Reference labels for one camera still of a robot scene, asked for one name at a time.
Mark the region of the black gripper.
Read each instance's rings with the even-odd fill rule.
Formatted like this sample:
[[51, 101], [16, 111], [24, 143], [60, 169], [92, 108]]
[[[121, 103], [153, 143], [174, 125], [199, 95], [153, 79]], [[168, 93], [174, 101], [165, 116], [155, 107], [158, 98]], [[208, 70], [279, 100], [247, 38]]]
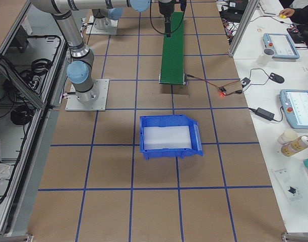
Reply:
[[175, 5], [180, 4], [180, 9], [182, 12], [186, 10], [187, 1], [184, 0], [159, 0], [159, 12], [164, 16], [164, 28], [166, 37], [171, 36], [171, 15], [175, 10]]

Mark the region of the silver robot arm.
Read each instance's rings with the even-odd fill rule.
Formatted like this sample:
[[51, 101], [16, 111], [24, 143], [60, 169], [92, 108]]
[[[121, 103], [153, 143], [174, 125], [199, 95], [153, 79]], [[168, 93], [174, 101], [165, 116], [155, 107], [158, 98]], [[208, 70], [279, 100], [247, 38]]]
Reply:
[[34, 7], [50, 13], [71, 51], [72, 63], [67, 67], [67, 77], [75, 88], [80, 103], [98, 99], [100, 91], [91, 77], [94, 53], [85, 43], [72, 16], [73, 11], [92, 10], [95, 19], [118, 20], [124, 8], [144, 12], [151, 7], [151, 1], [32, 1]]
[[118, 20], [123, 14], [122, 8], [92, 9], [94, 27], [97, 30], [109, 31], [117, 29]]

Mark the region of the person's hand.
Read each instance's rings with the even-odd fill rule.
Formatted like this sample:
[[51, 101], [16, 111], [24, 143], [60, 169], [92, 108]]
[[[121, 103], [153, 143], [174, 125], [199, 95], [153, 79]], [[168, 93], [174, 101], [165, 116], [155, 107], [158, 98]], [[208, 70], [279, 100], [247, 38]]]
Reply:
[[279, 12], [279, 17], [280, 18], [290, 18], [291, 16], [294, 15], [294, 13], [295, 13], [294, 9], [285, 8]]

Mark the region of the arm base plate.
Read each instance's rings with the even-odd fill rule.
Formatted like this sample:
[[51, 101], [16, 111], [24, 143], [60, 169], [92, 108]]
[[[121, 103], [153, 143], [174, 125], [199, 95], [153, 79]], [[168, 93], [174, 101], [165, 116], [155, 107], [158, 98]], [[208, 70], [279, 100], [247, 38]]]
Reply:
[[66, 111], [105, 111], [108, 89], [109, 79], [94, 79], [92, 89], [85, 93], [76, 92], [72, 84]]
[[116, 35], [118, 20], [108, 18], [94, 19], [90, 16], [86, 34], [88, 35]]

